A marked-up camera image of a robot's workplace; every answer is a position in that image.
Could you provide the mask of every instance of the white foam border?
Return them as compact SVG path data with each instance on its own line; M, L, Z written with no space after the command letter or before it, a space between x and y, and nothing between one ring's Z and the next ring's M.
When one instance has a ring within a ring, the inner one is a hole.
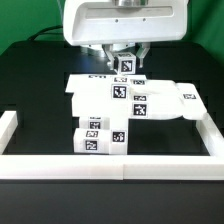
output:
M2 155L0 179L224 180L221 133L209 114L197 128L211 156Z

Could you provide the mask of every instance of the stacked blocks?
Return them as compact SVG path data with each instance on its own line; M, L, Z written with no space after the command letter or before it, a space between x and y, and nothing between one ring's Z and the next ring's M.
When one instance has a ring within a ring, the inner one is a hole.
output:
M202 120L207 113L193 84L140 75L71 75L66 92L80 117L76 153L127 154L129 119Z

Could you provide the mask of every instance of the white block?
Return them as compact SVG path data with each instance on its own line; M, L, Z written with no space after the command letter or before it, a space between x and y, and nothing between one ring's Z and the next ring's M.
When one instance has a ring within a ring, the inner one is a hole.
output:
M177 83L184 104L183 117L189 120L203 120L207 110L193 84Z
M75 153L109 154L109 130L77 128L73 140Z
M111 83L110 75L92 75L92 74L70 75L68 85L66 87L66 92L74 93L78 91L91 92L94 90L100 90L100 89L103 90L102 88L107 88L107 86L110 83Z
M131 79L138 80L146 80L145 75L126 75L126 76L118 76L118 75L108 75L108 74L80 74L80 75L70 75L68 84L66 87L67 93L74 92L91 92L91 91L104 91L107 90L107 86L111 85L114 82L115 78L125 77L127 78L127 83L130 84Z
M79 128L109 130L110 119L108 117L80 117Z
M126 155L128 130L77 128L73 140L75 153Z
M109 117L110 93L97 94L74 94L72 97L73 117Z
M0 118L0 154L4 152L17 125L16 111L5 111Z

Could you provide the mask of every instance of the black table surface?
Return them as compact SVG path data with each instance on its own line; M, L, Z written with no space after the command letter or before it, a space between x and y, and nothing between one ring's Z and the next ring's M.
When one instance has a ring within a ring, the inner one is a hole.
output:
M19 125L5 154L74 154L74 74L111 74L107 59L64 42L17 42L0 56L0 112ZM149 79L195 84L223 133L224 70L199 45L153 43ZM207 155L195 122L129 122L129 154ZM189 181L0 181L0 223L224 223L224 183Z

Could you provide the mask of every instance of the cable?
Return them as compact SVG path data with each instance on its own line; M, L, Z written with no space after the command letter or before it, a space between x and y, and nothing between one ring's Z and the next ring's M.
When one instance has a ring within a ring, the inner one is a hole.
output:
M62 6L61 6L61 1L57 0L57 3L58 3L59 12L60 12L60 15L61 15L61 22L63 24L63 10L62 10Z
M51 26L51 27L48 27L48 28L45 28L43 30L40 30L39 32L37 32L36 34L32 35L31 37L29 37L27 40L29 41L34 41L38 36L40 35L47 35L47 34L50 34L50 35L57 35L57 33L46 33L48 31L51 31L51 30L56 30L56 29L62 29L63 26L62 25L58 25L58 26Z

